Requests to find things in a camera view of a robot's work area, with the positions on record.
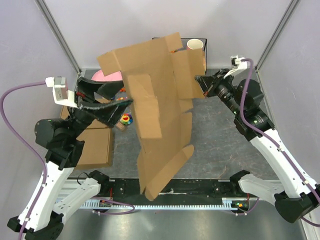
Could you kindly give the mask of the brown cardboard box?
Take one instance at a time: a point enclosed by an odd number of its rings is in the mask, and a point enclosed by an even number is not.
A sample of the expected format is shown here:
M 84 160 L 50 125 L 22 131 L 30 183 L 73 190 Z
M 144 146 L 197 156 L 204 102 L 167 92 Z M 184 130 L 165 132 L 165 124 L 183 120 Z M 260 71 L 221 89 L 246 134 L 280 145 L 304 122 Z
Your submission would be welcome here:
M 184 49 L 179 33 L 117 48 L 97 58 L 104 75 L 121 72 L 141 150 L 140 193 L 153 201 L 191 158 L 193 99 L 204 97 L 201 49 Z

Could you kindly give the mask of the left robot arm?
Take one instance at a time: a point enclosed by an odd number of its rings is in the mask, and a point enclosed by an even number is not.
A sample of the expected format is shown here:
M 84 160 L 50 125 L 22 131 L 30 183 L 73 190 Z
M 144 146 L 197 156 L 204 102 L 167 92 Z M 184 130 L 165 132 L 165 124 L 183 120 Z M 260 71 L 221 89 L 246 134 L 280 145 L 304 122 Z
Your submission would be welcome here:
M 47 77 L 39 82 L 52 89 L 57 105 L 67 107 L 67 118 L 41 119 L 34 127 L 36 143 L 45 148 L 40 158 L 42 174 L 23 212 L 9 219 L 7 226 L 19 239 L 55 240 L 67 220 L 89 199 L 104 197 L 110 191 L 110 179 L 98 170 L 63 200 L 58 195 L 77 166 L 84 149 L 78 138 L 93 121 L 113 128 L 121 119 L 131 98 L 114 100 L 124 83 L 77 79 L 75 90 L 69 90 L 64 77 Z

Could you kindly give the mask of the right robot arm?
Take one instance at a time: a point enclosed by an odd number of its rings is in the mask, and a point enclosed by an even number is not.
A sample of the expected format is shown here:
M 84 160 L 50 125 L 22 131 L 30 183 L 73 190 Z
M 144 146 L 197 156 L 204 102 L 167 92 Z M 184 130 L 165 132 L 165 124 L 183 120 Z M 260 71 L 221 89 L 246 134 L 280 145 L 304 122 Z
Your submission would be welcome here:
M 238 132 L 262 154 L 279 179 L 279 183 L 272 183 L 242 170 L 230 177 L 229 191 L 235 197 L 254 195 L 275 206 L 284 220 L 294 223 L 320 205 L 320 185 L 289 153 L 275 125 L 260 108 L 264 98 L 260 84 L 254 79 L 249 81 L 241 113 L 246 81 L 233 85 L 233 76 L 226 73 L 227 69 L 221 69 L 212 76 L 196 76 L 195 80 L 205 97 L 218 97 L 234 114 Z

